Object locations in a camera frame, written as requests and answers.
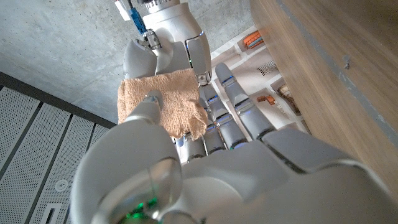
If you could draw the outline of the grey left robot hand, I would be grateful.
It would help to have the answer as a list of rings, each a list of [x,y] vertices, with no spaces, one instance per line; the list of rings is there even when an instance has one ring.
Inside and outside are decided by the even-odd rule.
[[[300,131],[274,131],[223,63],[216,75],[252,141],[181,165],[156,87],[84,156],[73,223],[396,223],[366,166]]]

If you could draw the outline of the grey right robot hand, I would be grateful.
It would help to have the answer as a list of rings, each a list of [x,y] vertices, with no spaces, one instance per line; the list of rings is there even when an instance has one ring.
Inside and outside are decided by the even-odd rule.
[[[124,53],[126,78],[152,77],[193,69],[200,86],[211,81],[208,39],[188,3],[179,0],[138,1],[148,15],[142,17],[129,1],[130,19],[142,39],[133,39]]]

